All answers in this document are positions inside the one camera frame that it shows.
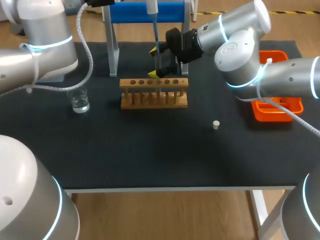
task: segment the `cable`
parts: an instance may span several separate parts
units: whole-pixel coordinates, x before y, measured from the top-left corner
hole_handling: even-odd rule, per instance
[[[268,64],[269,64],[269,62],[267,61],[267,63],[264,65],[264,69],[267,67]],[[312,133],[314,133],[315,135],[317,135],[320,138],[320,131],[318,129],[316,129],[315,127],[311,126],[305,120],[303,120],[299,116],[295,115],[293,112],[291,112],[290,110],[288,110],[285,107],[281,106],[280,104],[278,104],[278,103],[276,103],[274,101],[271,101],[269,99],[266,99],[264,97],[261,97],[261,93],[260,93],[260,81],[261,81],[261,79],[262,79],[262,75],[257,79],[258,82],[256,84],[256,94],[257,94],[259,100],[262,101],[262,102],[271,104],[274,107],[276,107],[276,108],[280,109],[281,111],[285,112],[286,114],[291,116],[294,120],[296,120],[298,123],[300,123],[302,126],[304,126],[306,129],[308,129],[309,131],[311,131]]]

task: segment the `white table frame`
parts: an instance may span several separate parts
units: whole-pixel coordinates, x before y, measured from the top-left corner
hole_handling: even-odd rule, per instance
[[[230,187],[133,187],[133,188],[96,188],[96,189],[67,189],[67,194],[93,194],[93,193],[143,193],[143,192],[168,192],[168,191],[250,191],[255,221],[258,227],[258,239],[270,239],[279,228],[282,228],[284,239],[288,239],[283,231],[281,210],[284,200],[294,186],[230,186]],[[268,214],[263,190],[285,190],[283,196]]]

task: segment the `robotic arm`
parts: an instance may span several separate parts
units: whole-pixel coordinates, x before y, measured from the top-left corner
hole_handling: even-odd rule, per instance
[[[269,64],[263,71],[259,60],[261,38],[271,30],[268,10],[254,0],[221,14],[197,29],[181,34],[177,28],[166,33],[167,49],[181,63],[190,63],[203,54],[215,52],[214,61],[228,86],[242,100],[257,96],[257,78],[262,97],[315,97],[320,92],[320,64],[316,58],[297,58]],[[177,64],[156,70],[160,78],[176,72]]]

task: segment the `yellow warning tape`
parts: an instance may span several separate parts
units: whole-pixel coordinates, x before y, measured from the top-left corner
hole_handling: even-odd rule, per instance
[[[268,11],[269,14],[320,14],[320,11]],[[197,15],[220,15],[226,11],[200,11]]]

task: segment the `black table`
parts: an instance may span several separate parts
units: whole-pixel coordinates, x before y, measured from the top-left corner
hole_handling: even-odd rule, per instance
[[[317,137],[297,122],[257,122],[251,104],[227,88],[213,56],[189,65],[188,108],[120,110],[119,78],[147,78],[153,44],[120,43],[117,78],[108,77],[106,44],[89,46],[95,66],[86,86],[88,113],[73,113],[61,92],[0,98],[0,134],[26,144],[64,189],[276,188],[295,186],[317,165]],[[88,70],[83,47],[76,48],[79,66],[62,85]],[[260,48],[301,56],[293,41],[262,41]],[[319,103],[302,103],[301,117],[320,128]]]

